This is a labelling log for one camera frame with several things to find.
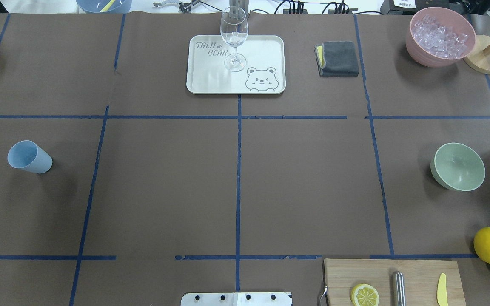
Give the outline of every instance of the green bowl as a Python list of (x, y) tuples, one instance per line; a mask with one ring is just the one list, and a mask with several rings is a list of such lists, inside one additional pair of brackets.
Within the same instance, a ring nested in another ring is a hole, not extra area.
[(442, 145), (430, 162), (430, 171), (449, 190), (471, 191), (485, 179), (485, 165), (480, 156), (460, 143)]

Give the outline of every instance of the pink bowl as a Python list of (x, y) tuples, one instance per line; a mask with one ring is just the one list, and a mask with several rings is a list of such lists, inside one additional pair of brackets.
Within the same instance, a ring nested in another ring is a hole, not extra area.
[[(462, 54), (459, 58), (441, 58), (428, 53), (427, 50), (419, 46), (417, 41), (412, 36), (412, 28), (413, 25), (417, 21), (420, 21), (425, 15), (435, 16), (442, 26), (453, 27), (453, 31), (457, 33), (457, 35), (460, 33), (465, 33), (468, 35), (468, 40), (464, 43), (467, 47), (464, 54)], [(468, 56), (468, 54), (472, 52), (472, 49), (474, 49), (475, 43), (476, 32), (468, 20), (455, 11), (447, 8), (438, 8), (437, 6), (424, 8), (418, 11), (413, 16), (410, 26), (408, 27), (408, 33), (406, 34), (406, 48), (408, 52), (412, 58), (416, 60), (416, 62), (427, 67), (443, 67), (451, 65), (454, 62), (457, 62), (457, 60), (461, 60), (462, 58)]]

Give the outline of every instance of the bear face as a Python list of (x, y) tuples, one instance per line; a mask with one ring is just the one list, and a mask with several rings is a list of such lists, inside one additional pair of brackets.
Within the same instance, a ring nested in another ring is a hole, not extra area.
[(247, 69), (247, 73), (249, 74), (249, 78), (247, 78), (245, 86), (250, 91), (275, 91), (279, 86), (275, 68), (270, 67), (266, 70), (257, 70), (251, 67)]

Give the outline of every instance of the wooden cutting board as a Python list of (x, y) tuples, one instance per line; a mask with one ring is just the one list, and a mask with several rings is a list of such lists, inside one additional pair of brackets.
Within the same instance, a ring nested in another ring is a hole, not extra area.
[(466, 306), (459, 266), (453, 260), (325, 259), (325, 282), (330, 306), (352, 306), (350, 292), (369, 283), (379, 293), (379, 306), (393, 305), (391, 276), (404, 275), (406, 304), (437, 306), (436, 290), (441, 273), (447, 276), (449, 306)]

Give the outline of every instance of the gray towel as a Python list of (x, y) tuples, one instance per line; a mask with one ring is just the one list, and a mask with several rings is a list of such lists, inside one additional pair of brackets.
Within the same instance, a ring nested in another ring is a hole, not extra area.
[(315, 46), (315, 54), (322, 77), (358, 76), (358, 61), (352, 41), (327, 41)]

